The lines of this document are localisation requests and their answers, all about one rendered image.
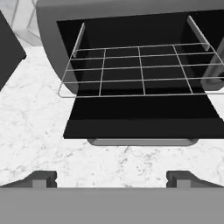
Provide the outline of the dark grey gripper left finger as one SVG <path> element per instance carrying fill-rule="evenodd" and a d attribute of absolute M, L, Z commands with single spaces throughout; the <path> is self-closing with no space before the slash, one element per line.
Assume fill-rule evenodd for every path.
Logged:
<path fill-rule="evenodd" d="M 3 185 L 3 188 L 56 188 L 56 171 L 33 171 L 27 177 Z"/>

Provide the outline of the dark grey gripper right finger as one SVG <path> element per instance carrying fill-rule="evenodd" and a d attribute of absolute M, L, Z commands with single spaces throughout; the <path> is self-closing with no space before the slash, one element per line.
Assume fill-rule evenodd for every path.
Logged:
<path fill-rule="evenodd" d="M 221 187 L 221 185 L 197 178 L 190 171 L 167 171 L 166 178 L 167 188 Z"/>

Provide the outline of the black toaster oven door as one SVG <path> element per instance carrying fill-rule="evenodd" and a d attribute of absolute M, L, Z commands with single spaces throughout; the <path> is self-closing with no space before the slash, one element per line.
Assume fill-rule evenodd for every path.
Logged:
<path fill-rule="evenodd" d="M 66 139 L 223 139 L 224 121 L 205 95 L 76 99 Z"/>

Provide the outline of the grey toaster oven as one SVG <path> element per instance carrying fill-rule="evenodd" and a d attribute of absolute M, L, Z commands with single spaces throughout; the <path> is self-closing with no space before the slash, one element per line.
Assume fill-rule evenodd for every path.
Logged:
<path fill-rule="evenodd" d="M 38 0 L 36 12 L 61 81 L 76 47 L 208 43 L 224 58 L 224 0 Z"/>

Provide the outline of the dark grey box appliance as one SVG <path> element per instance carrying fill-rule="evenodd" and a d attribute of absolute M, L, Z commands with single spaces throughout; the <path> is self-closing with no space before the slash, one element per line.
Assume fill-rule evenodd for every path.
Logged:
<path fill-rule="evenodd" d="M 0 11 L 0 91 L 25 58 L 24 48 Z"/>

